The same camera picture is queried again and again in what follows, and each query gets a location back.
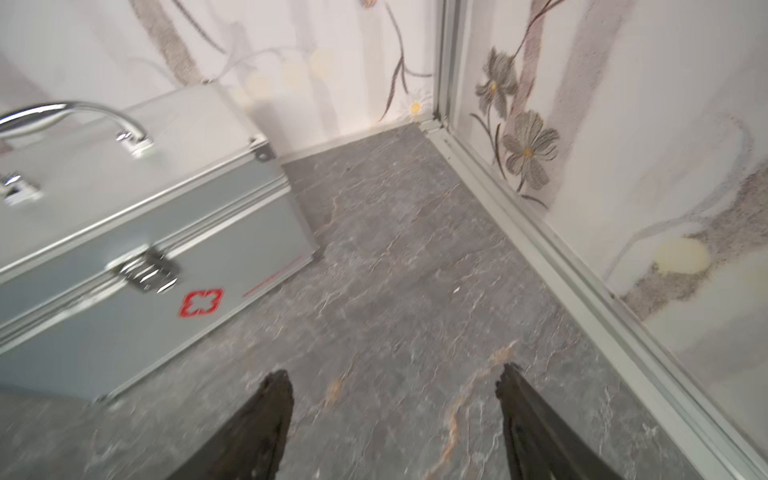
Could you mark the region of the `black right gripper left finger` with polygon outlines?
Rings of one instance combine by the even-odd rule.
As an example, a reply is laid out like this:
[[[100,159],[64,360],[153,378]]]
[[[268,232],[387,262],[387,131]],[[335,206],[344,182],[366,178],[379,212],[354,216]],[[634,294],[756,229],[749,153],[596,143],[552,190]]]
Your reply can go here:
[[[284,455],[293,408],[293,387],[288,372],[269,373],[256,393],[170,477],[275,479]]]

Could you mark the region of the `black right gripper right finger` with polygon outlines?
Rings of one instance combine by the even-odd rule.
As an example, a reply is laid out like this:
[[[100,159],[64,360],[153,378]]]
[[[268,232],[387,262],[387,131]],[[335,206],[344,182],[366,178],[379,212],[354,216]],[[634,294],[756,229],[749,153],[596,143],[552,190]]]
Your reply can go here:
[[[525,379],[506,363],[495,384],[512,479],[618,479]]]

